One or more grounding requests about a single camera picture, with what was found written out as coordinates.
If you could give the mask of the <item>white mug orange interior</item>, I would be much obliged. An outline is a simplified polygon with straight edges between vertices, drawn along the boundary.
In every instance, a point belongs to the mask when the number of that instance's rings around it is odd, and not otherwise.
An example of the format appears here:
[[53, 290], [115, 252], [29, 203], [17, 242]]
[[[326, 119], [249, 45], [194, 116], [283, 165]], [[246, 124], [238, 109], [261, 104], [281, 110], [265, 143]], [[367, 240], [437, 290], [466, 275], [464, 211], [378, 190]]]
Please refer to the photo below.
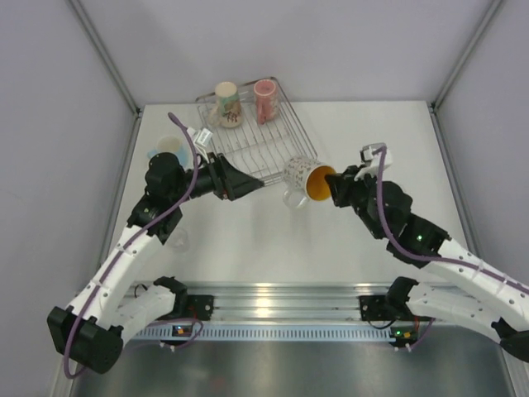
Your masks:
[[321, 202], [331, 197], [325, 177], [335, 174], [333, 167], [303, 155], [288, 160], [282, 171], [286, 184], [283, 201], [289, 208], [302, 208], [309, 201]]

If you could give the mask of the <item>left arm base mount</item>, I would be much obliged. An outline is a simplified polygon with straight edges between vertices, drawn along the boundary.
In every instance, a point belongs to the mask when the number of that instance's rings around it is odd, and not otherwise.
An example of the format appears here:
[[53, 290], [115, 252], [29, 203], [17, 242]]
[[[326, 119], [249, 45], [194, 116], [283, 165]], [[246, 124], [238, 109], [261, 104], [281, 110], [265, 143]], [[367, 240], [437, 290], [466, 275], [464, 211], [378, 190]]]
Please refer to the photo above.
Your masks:
[[184, 304], [177, 304], [176, 308], [156, 321], [173, 320], [178, 318], [196, 318], [208, 321], [213, 313], [214, 296], [210, 294], [188, 294]]

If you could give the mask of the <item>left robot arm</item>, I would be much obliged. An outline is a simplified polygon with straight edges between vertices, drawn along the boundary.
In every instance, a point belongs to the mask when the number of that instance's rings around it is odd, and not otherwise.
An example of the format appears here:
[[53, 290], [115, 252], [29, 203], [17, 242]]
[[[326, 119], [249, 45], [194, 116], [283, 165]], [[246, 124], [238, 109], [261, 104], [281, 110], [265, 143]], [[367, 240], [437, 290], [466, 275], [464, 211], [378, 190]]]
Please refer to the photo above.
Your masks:
[[108, 372], [126, 344], [158, 320], [181, 319], [188, 311], [188, 288], [174, 277], [155, 280], [139, 297], [122, 302], [141, 268], [169, 240], [183, 214], [183, 203], [214, 194], [235, 201], [264, 187], [236, 169], [223, 155], [185, 170], [178, 157], [162, 152], [150, 159], [145, 191], [132, 209], [117, 244], [96, 275], [66, 308], [53, 308], [47, 324], [55, 349], [98, 374]]

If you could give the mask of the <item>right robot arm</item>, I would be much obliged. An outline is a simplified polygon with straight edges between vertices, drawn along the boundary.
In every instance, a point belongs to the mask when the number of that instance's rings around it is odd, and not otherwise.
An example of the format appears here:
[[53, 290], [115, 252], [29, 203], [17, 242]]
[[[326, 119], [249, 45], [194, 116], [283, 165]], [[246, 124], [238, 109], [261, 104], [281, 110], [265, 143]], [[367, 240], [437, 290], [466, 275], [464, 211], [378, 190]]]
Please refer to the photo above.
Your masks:
[[357, 177], [350, 166], [325, 176], [333, 203], [350, 207], [375, 239], [387, 239], [396, 259], [459, 288], [398, 277], [385, 295], [394, 318], [435, 318], [477, 332], [520, 361], [528, 360], [528, 288], [466, 250], [436, 224], [411, 211], [412, 198], [394, 182]]

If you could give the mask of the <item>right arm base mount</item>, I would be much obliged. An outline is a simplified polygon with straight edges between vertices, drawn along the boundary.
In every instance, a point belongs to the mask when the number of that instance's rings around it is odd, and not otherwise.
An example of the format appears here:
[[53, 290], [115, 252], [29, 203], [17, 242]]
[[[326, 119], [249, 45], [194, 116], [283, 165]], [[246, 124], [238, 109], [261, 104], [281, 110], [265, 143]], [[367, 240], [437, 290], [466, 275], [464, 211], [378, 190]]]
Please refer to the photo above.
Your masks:
[[360, 316], [364, 322], [413, 321], [415, 315], [407, 307], [409, 294], [419, 282], [407, 277], [398, 277], [384, 294], [361, 295]]

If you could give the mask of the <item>pink patterned mug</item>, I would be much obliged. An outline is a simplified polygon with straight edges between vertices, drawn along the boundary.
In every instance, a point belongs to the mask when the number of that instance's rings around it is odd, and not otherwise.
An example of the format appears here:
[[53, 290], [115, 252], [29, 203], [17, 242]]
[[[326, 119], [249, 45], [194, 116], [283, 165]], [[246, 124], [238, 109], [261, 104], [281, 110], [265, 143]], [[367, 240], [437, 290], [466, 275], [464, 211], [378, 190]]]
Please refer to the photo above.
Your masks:
[[261, 79], [254, 84], [253, 92], [257, 122], [263, 125], [273, 120], [278, 113], [278, 86], [272, 79]]

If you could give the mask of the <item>light blue mug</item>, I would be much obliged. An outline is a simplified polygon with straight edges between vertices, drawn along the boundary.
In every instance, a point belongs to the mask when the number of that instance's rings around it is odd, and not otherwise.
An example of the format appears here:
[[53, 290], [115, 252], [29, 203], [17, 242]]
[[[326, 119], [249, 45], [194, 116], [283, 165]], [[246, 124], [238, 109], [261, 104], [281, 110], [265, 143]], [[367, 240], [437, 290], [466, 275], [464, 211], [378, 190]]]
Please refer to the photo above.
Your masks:
[[150, 160], [155, 155], [158, 155], [162, 152], [174, 154], [178, 158], [181, 166], [183, 166], [185, 169], [189, 168], [193, 163], [190, 157], [188, 143], [184, 138], [177, 136], [163, 136], [158, 140], [156, 146], [147, 152], [146, 157]]

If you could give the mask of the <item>cream floral mug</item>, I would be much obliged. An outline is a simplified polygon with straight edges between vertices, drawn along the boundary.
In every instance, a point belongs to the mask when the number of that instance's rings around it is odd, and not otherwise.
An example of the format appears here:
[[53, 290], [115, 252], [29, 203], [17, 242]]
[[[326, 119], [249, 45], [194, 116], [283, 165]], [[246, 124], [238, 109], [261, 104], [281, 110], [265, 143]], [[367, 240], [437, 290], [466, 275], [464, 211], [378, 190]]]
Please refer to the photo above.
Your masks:
[[215, 87], [215, 105], [207, 122], [213, 127], [235, 128], [242, 122], [242, 106], [237, 86], [229, 81]]

